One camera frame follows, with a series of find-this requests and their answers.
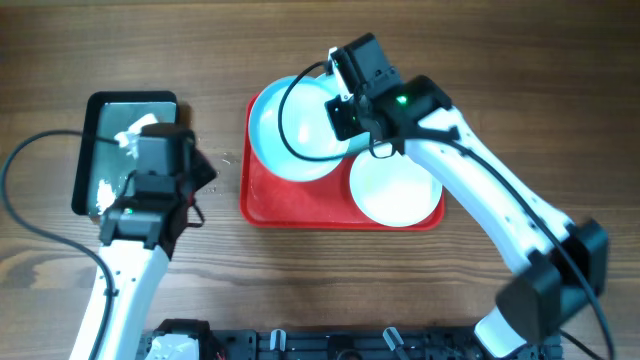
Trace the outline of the light blue plate top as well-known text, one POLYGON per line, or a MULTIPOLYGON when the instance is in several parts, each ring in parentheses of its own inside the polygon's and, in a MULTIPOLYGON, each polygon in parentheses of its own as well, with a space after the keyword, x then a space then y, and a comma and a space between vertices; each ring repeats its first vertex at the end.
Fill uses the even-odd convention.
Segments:
MULTIPOLYGON (((339 94, 338 85, 334 75, 321 74, 316 78, 321 84, 325 85, 331 92, 332 98, 339 94)), ((349 151, 355 151, 366 147, 369 143, 369 134, 361 133, 350 139, 349 151)))

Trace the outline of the white plate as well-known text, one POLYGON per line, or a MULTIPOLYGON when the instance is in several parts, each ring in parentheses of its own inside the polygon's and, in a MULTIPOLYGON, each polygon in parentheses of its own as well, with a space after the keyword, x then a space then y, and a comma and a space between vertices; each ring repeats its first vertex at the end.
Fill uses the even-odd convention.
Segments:
POLYGON ((375 223, 388 227, 417 225, 434 213, 443 186, 422 166, 391 146, 375 148, 382 158, 368 150, 354 160, 349 187, 359 210, 375 223))

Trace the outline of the light blue plate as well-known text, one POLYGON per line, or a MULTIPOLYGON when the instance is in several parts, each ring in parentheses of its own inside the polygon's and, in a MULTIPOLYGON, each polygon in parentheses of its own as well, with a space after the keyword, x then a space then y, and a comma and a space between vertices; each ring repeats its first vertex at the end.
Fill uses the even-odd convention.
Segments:
POLYGON ((338 160, 320 162, 320 157, 341 155, 349 141, 336 139, 325 109, 332 98, 330 90, 316 78, 302 79, 286 99, 284 114, 279 114, 280 101, 292 76, 274 81, 256 99, 249 116, 249 139, 252 150, 272 174, 288 181, 310 182, 332 172, 338 160), (287 150, 313 157, 313 162, 299 159, 287 150))
MULTIPOLYGON (((321 74, 316 78, 321 84, 325 85, 331 92, 332 98, 339 94, 338 85, 334 75, 321 74)), ((350 139, 349 151, 355 151, 366 147, 369 143, 369 134, 361 133, 350 139)))

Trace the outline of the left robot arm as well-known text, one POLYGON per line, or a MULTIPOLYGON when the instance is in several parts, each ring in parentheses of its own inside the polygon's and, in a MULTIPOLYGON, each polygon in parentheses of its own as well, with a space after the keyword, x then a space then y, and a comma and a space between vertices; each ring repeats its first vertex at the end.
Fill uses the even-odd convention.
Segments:
POLYGON ((194 132, 171 123, 142 128, 132 174, 133 191, 101 218, 93 290, 71 356, 135 357, 153 296, 175 245, 191 226, 197 190, 216 172, 196 148, 194 132))

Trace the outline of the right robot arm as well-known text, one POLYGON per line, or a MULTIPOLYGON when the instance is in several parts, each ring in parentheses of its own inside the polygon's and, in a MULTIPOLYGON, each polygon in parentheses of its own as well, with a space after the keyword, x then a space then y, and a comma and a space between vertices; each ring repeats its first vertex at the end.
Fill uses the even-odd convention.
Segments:
POLYGON ((598 301, 609 239, 594 220, 575 224, 537 196, 473 133, 451 98, 424 75, 402 80, 367 33, 328 53, 339 89, 329 117, 339 139, 363 132, 426 169, 480 224, 513 279, 474 333, 492 357, 543 343, 585 306, 615 350, 598 301))

